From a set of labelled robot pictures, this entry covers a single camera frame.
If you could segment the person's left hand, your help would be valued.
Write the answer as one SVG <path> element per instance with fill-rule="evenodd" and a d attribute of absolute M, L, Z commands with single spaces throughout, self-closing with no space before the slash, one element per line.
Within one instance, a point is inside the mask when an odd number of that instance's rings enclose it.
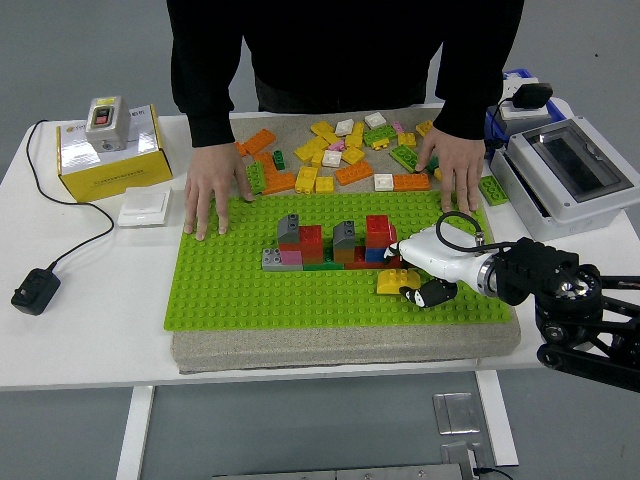
<path fill-rule="evenodd" d="M 432 127 L 424 136 L 416 172 L 424 170 L 433 156 L 439 159 L 441 172 L 441 208 L 470 214 L 478 209 L 479 181 L 484 168 L 485 145 L 482 140 L 462 139 Z"/>

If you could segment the person's right hand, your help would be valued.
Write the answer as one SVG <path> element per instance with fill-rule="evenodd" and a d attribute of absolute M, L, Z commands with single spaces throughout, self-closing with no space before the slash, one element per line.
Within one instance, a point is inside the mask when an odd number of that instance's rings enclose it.
<path fill-rule="evenodd" d="M 217 233 L 224 235 L 227 232 L 228 203 L 233 182 L 245 201 L 254 200 L 245 164 L 233 143 L 193 150 L 184 190 L 183 230 L 186 234 L 193 234 L 198 241 L 206 238 L 212 202 L 215 202 L 218 218 Z"/>

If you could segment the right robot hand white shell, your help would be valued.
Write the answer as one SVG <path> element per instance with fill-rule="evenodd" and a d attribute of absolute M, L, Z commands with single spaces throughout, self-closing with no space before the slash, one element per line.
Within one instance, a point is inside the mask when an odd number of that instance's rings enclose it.
<path fill-rule="evenodd" d="M 453 299 L 457 295 L 459 281 L 487 297 L 497 296 L 493 255 L 459 251 L 447 246 L 437 237 L 434 226 L 391 244 L 384 253 L 384 259 L 395 256 L 432 277 L 418 289 L 400 288 L 400 293 L 418 307 L 429 308 Z"/>

